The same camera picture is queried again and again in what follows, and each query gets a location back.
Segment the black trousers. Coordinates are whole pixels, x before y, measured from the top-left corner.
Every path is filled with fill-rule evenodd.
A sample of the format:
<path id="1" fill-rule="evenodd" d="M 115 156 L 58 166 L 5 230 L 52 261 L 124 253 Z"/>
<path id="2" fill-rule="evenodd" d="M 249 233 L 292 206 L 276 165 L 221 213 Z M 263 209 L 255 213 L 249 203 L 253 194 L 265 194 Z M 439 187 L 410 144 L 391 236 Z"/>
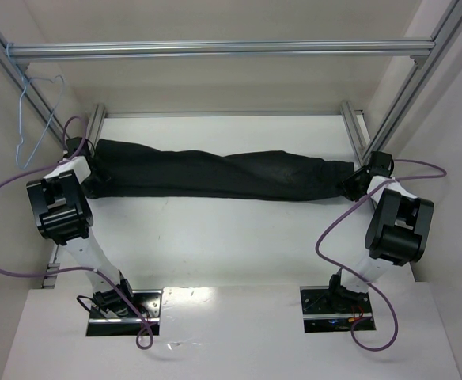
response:
<path id="1" fill-rule="evenodd" d="M 92 172 L 107 177 L 108 197 L 203 197 L 305 202 L 340 197 L 354 173 L 348 161 L 325 161 L 282 150 L 219 156 L 200 150 L 166 151 L 102 139 Z"/>

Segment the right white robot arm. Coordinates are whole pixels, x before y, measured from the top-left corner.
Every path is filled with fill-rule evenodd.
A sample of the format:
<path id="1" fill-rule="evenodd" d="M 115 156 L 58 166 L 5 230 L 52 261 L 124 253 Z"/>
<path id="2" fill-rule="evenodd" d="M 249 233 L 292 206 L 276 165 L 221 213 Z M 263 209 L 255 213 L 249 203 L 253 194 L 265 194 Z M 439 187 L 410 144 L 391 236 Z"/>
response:
<path id="1" fill-rule="evenodd" d="M 370 283 L 395 266 L 419 261 L 425 251 L 434 203 L 409 193 L 396 180 L 388 182 L 393 169 L 392 155 L 375 152 L 342 183 L 347 199 L 371 195 L 375 210 L 365 235 L 368 252 L 354 267 L 360 276 L 338 271 L 330 279 L 325 298 L 336 313 L 358 310 Z"/>

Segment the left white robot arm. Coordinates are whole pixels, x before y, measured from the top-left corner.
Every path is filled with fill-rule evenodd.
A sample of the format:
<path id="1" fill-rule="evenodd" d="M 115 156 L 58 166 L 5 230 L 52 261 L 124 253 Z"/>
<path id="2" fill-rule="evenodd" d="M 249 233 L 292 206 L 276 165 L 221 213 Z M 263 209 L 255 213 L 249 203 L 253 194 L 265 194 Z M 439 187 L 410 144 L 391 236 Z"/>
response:
<path id="1" fill-rule="evenodd" d="M 132 317 L 134 295 L 121 271 L 105 256 L 92 231 L 93 214 L 82 184 L 91 175 L 89 142 L 72 138 L 66 153 L 49 174 L 26 184 L 40 235 L 74 258 L 92 287 L 92 302 L 104 315 Z"/>

